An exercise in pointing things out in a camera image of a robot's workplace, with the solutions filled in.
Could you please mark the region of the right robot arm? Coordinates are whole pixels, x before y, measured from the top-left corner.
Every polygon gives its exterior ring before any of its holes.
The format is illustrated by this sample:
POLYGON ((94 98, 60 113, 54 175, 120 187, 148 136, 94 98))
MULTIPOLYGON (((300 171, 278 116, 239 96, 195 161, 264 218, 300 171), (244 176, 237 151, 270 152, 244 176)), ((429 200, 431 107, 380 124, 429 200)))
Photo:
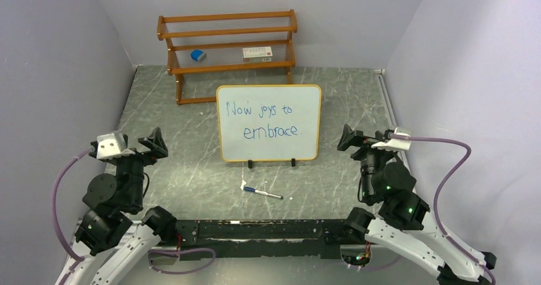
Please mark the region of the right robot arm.
POLYGON ((344 126, 337 149, 355 147, 351 158, 360 163, 360 206, 343 227, 348 239, 341 244, 343 261, 366 269, 376 244, 417 264, 439 284, 495 284, 496 256, 461 240, 442 223, 438 200, 428 203, 415 192, 416 178, 399 157, 415 141, 401 128, 366 136, 344 126))

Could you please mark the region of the whiteboard with yellow frame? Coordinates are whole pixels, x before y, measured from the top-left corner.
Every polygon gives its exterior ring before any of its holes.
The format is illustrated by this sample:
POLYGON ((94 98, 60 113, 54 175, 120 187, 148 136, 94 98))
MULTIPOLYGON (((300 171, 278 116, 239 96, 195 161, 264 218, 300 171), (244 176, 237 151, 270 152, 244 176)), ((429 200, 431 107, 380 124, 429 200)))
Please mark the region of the whiteboard with yellow frame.
POLYGON ((319 85, 222 85, 216 107, 226 162, 310 161, 318 155, 319 85))

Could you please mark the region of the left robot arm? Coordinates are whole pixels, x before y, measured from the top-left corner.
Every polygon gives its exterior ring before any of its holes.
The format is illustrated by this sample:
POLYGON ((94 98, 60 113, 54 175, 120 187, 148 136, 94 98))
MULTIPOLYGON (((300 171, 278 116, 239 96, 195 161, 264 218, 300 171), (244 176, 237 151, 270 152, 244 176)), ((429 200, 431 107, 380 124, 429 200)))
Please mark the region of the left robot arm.
POLYGON ((71 244, 63 235, 57 215, 57 192, 67 171, 57 175, 51 192, 54 231, 68 254, 57 284, 117 284, 135 263, 159 244, 178 242, 176 218, 166 209, 150 208, 135 224, 130 215, 143 211, 146 194, 145 167, 168 157, 161 129, 156 127, 138 142, 139 152, 127 146, 120 131, 100 135, 89 148, 76 155, 68 166, 85 156, 115 166, 115 173, 101 173, 89 183, 82 198, 88 208, 75 230, 71 244))

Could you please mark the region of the white marker pen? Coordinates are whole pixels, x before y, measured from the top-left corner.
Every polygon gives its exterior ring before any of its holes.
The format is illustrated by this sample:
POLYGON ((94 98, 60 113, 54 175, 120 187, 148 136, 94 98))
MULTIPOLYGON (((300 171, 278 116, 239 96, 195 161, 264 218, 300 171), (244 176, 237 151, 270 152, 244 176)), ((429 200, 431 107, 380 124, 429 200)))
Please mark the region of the white marker pen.
POLYGON ((275 198, 275 199, 279 199, 279 200, 283 200, 283 199, 284 199, 284 197, 281 196, 281 195, 273 194, 273 193, 268 193, 268 192, 261 191, 261 190, 258 190, 258 189, 256 189, 255 194, 259 194, 259 195, 262 195, 262 196, 266 196, 266 197, 270 197, 270 198, 275 198))

